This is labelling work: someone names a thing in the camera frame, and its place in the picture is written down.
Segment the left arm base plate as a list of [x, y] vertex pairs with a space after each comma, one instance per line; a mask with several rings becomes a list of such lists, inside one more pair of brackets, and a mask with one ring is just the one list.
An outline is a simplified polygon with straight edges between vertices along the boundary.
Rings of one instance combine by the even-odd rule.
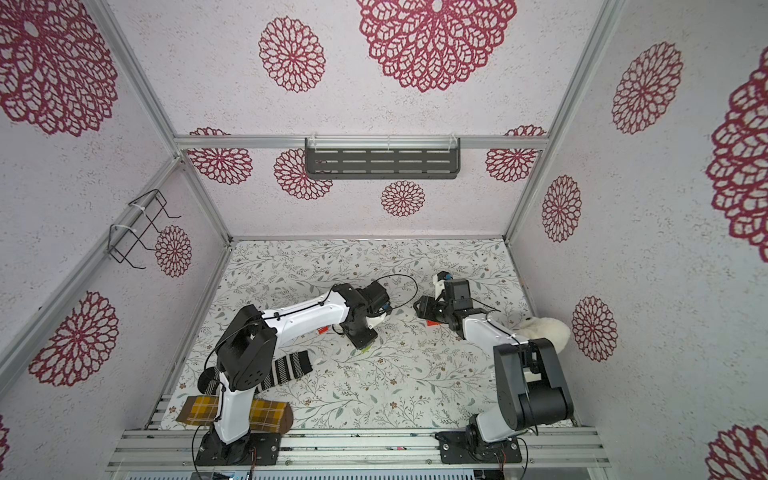
[[226, 444], [215, 429], [203, 436], [194, 457], [197, 466], [274, 466], [282, 436], [276, 433], [248, 433]]

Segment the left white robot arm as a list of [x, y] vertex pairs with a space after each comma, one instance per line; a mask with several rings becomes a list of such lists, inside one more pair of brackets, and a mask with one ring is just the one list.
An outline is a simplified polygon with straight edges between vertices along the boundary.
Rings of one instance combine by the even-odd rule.
[[314, 299], [280, 309], [242, 307], [212, 350], [220, 387], [216, 437], [230, 445], [248, 435], [256, 386], [270, 373], [277, 349], [312, 331], [338, 326], [362, 350], [376, 340], [374, 326], [390, 312], [389, 295], [377, 281], [364, 288], [337, 284]]

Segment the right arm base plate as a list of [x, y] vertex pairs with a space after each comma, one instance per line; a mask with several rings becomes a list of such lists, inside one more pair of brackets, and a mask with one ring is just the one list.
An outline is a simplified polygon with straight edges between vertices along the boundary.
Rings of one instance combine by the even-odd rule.
[[441, 431], [434, 434], [439, 443], [443, 464], [490, 464], [523, 461], [519, 443], [513, 439], [485, 442], [478, 434], [464, 431]]

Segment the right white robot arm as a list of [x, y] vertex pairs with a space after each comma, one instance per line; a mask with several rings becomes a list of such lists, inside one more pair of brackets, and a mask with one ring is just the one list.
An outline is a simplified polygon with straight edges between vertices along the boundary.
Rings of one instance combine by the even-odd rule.
[[570, 327], [554, 318], [530, 317], [507, 328], [492, 318], [494, 308], [473, 297], [467, 280], [440, 272], [433, 285], [433, 295], [414, 303], [416, 315], [448, 326], [493, 360], [496, 405], [470, 421], [470, 445], [499, 443], [572, 417], [573, 401], [559, 360], [571, 339]]

